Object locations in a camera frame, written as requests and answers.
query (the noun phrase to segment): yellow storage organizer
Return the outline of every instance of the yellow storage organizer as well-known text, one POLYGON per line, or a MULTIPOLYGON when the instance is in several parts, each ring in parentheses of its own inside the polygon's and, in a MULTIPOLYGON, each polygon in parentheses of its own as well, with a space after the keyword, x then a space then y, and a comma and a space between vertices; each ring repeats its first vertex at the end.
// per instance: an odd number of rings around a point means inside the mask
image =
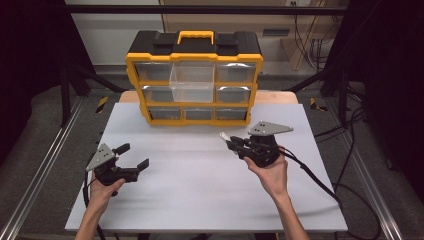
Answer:
POLYGON ((250 123, 262 68, 254 32, 139 31, 127 73, 152 125, 250 123))

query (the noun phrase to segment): white wall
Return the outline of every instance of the white wall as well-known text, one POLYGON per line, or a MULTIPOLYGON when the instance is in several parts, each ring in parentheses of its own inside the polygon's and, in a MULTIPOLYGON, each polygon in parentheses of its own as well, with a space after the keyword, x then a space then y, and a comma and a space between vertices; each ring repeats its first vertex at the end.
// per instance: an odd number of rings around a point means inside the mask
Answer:
MULTIPOLYGON (((67 4, 158 5, 158 0, 65 0, 67 4)), ((160 14, 72 14, 93 65, 125 65, 139 30, 163 32, 160 14)))

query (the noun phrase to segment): human hand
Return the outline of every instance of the human hand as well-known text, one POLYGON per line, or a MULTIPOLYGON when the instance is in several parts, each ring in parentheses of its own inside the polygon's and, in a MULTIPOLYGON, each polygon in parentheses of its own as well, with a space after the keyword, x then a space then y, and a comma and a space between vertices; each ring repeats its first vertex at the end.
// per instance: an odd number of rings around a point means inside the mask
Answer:
POLYGON ((102 215, 107 209, 112 193, 118 191, 124 183, 125 179, 121 178, 110 186, 104 186, 99 180, 94 180, 90 184, 90 202, 87 210, 102 215))
POLYGON ((244 157, 250 171, 254 172, 261 181, 265 191, 276 200, 280 197, 287 196, 287 166, 288 163, 283 155, 280 154, 278 159, 271 165, 260 168, 249 157, 244 157))

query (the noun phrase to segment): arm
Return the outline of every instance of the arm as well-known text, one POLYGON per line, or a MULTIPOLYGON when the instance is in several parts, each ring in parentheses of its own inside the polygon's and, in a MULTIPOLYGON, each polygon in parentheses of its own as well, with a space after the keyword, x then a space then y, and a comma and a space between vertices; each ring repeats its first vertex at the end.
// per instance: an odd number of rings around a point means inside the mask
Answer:
POLYGON ((254 172, 260 179, 265 191, 274 200, 284 227, 286 239, 309 239, 308 234, 299 221, 287 191, 287 166, 288 163, 283 155, 270 166, 259 168, 248 157, 244 160, 249 170, 254 172))
POLYGON ((75 240, 94 239, 97 224, 100 217, 106 211, 109 199, 114 191, 118 191, 124 185, 125 179, 119 179, 110 186, 104 186, 99 181, 94 181, 90 185, 90 202, 85 210, 80 228, 75 240))

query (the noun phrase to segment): white table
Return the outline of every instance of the white table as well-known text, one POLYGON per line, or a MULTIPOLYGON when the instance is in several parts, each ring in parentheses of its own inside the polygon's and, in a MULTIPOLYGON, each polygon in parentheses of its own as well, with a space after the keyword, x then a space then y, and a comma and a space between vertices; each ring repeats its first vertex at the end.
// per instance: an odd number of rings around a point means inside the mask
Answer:
MULTIPOLYGON (((312 131, 300 104, 255 104, 247 127, 150 126, 137 103, 117 103, 101 139, 111 148, 130 143, 117 165, 150 166, 138 182, 127 183, 113 197, 100 226, 115 232, 276 232, 282 231, 277 209, 246 163, 219 137, 248 138, 258 121, 283 124, 293 132, 277 134, 330 189, 312 131)), ((308 231, 346 231, 337 202, 290 159, 288 188, 298 216, 308 231)), ((77 230, 85 211, 82 193, 65 229, 77 230)))

